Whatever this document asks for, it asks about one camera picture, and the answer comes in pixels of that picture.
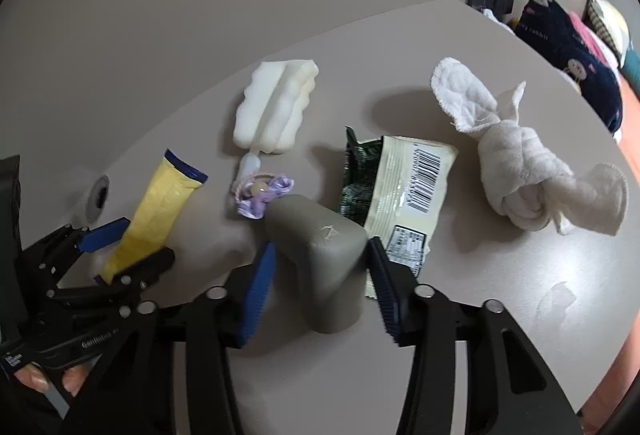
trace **dark blue pillow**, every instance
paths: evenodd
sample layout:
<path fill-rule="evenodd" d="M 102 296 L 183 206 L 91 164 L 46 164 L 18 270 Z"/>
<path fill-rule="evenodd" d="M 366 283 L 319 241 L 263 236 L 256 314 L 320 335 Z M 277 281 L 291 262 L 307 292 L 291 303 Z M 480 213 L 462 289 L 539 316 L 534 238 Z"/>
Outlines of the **dark blue pillow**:
<path fill-rule="evenodd" d="M 613 134 L 622 125 L 622 97 L 615 74 L 589 51 L 555 0 L 530 0 L 516 36 L 580 85 L 582 97 Z"/>

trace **blue gripper pad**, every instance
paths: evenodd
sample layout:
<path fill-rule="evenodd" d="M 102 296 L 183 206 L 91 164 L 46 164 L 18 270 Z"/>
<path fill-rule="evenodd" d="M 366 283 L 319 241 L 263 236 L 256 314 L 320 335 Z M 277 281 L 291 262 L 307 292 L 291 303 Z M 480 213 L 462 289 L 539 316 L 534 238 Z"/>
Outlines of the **blue gripper pad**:
<path fill-rule="evenodd" d="M 240 347 L 243 347 L 258 330 L 264 302 L 276 269 L 276 248 L 272 243 L 267 244 L 256 264 L 258 267 L 242 303 L 242 321 L 238 331 Z"/>
<path fill-rule="evenodd" d="M 81 253 L 95 253 L 111 243 L 118 241 L 129 227 L 129 219 L 123 217 L 90 231 L 78 243 Z"/>
<path fill-rule="evenodd" d="M 386 332 L 398 342 L 400 335 L 400 301 L 388 274 L 385 249 L 378 237 L 367 244 L 367 268 L 378 297 L 378 306 L 385 323 Z"/>

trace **white cloth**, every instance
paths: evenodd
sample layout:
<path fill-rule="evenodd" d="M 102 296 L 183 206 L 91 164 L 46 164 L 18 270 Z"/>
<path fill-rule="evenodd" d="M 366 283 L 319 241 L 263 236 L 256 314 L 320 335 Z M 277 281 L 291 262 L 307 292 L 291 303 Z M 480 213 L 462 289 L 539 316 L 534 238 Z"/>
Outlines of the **white cloth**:
<path fill-rule="evenodd" d="M 500 25 L 500 27 L 502 27 L 504 30 L 510 32 L 511 34 L 515 34 L 511 27 L 509 27 L 507 24 L 504 24 L 495 17 L 494 12 L 491 9 L 483 9 L 482 14 L 484 14 L 492 22 Z"/>
<path fill-rule="evenodd" d="M 625 176 L 598 164 L 576 178 L 545 148 L 535 130 L 518 124 L 526 83 L 503 92 L 498 101 L 458 60 L 436 67 L 431 87 L 456 130 L 478 141 L 481 179 L 491 207 L 517 227 L 537 231 L 551 220 L 560 234 L 571 224 L 614 236 L 626 214 Z"/>

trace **white sponge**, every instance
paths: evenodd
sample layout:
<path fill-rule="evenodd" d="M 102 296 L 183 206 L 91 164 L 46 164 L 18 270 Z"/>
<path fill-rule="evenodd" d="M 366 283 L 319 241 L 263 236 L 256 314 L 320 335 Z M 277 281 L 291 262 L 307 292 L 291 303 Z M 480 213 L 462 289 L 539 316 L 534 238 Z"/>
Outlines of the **white sponge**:
<path fill-rule="evenodd" d="M 311 60 L 262 62 L 236 111 L 234 142 L 254 154 L 290 150 L 317 75 Z"/>

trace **yellow tube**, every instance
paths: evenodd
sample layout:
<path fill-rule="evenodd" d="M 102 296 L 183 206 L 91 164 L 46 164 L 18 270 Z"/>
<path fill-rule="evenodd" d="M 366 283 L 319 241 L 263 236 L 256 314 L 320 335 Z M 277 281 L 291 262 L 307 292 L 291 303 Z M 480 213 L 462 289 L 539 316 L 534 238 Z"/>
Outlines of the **yellow tube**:
<path fill-rule="evenodd" d="M 100 277 L 111 283 L 116 274 L 164 246 L 182 206 L 193 190 L 206 180 L 204 173 L 167 150 L 120 244 L 100 271 Z"/>

